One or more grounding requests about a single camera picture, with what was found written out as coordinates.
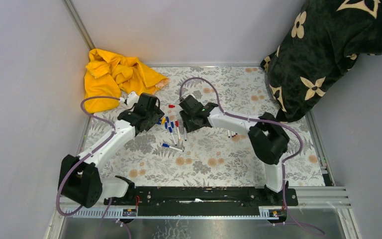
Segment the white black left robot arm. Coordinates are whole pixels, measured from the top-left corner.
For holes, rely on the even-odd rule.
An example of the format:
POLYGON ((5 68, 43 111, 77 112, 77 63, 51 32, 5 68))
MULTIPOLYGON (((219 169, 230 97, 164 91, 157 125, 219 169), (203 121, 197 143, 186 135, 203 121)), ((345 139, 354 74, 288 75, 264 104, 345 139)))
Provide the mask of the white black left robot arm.
POLYGON ((124 177, 102 179, 106 163, 143 131, 150 130, 164 116, 160 100, 151 94, 130 93, 117 120, 106 121, 110 130, 94 145, 77 156, 67 155, 61 163, 57 199, 64 196, 85 208, 93 207, 98 201, 117 199, 127 205, 134 200, 134 183, 124 177))

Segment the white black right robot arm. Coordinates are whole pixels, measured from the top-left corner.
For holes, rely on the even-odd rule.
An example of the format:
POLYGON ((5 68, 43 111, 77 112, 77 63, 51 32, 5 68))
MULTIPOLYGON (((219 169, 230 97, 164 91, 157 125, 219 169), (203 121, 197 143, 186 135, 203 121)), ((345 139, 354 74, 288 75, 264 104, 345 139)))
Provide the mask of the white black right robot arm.
POLYGON ((285 199, 281 157, 287 151, 289 136, 274 122, 270 113, 260 117, 223 113, 215 103, 203 105, 192 95, 180 98, 180 116, 185 132, 203 127, 217 127, 248 136, 255 155, 265 164, 265 197, 268 203, 278 205, 285 199))

